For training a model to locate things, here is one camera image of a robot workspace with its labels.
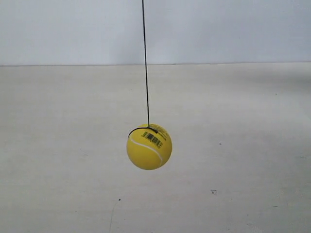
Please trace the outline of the yellow tennis ball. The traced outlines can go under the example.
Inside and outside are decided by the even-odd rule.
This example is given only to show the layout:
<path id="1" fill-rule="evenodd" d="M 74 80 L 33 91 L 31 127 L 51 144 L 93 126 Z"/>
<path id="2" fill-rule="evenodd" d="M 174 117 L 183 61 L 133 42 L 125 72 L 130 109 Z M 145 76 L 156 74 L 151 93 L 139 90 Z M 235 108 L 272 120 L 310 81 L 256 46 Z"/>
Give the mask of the yellow tennis ball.
<path id="1" fill-rule="evenodd" d="M 133 129 L 127 138 L 129 160 L 143 170 L 155 170 L 165 165 L 173 151 L 169 133 L 157 124 L 143 124 Z"/>

